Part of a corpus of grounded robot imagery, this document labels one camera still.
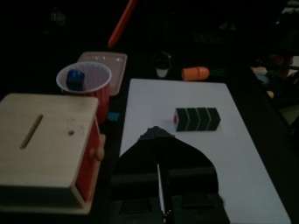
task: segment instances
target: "dark table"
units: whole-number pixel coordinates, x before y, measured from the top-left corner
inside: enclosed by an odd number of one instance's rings
[[[110,111],[118,112],[121,117],[117,122],[106,121],[101,125],[101,131],[107,135],[106,158],[101,166],[91,213],[0,213],[2,220],[11,223],[109,223],[109,181],[118,163],[122,144],[129,83],[133,78],[158,79],[154,55],[157,51],[165,50],[173,55],[173,70],[166,79],[179,80],[185,67],[227,69],[225,77],[207,81],[225,82],[229,85],[286,211],[293,223],[299,223],[299,145],[278,107],[249,69],[249,49],[215,45],[174,45],[163,48],[125,40],[121,40],[114,49],[109,49],[109,36],[114,29],[113,24],[118,21],[118,17],[110,16],[111,5],[101,5],[105,8],[102,14],[98,9],[90,7],[89,15],[75,17],[66,26],[55,27],[50,34],[14,35],[10,41],[11,49],[6,52],[2,81],[2,99],[12,92],[60,95],[62,91],[55,82],[56,74],[69,64],[77,62],[83,52],[111,51],[127,54],[121,92],[111,97],[110,103]],[[121,13],[122,5],[114,9],[117,14]]]

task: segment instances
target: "green block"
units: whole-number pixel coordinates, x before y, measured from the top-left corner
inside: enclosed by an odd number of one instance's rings
[[[209,110],[206,108],[197,108],[197,110],[201,117],[201,124],[199,124],[198,130],[207,130],[210,126],[210,122],[211,122]]]
[[[178,108],[175,110],[175,118],[174,119],[175,119],[175,123],[177,123],[177,131],[186,131],[189,122],[190,122],[186,108]]]
[[[199,118],[197,108],[187,108],[187,113],[190,116],[190,123],[189,123],[187,130],[197,130],[201,123],[201,118]]]
[[[217,130],[221,124],[221,114],[215,108],[207,108],[210,113],[210,126],[207,130]]]

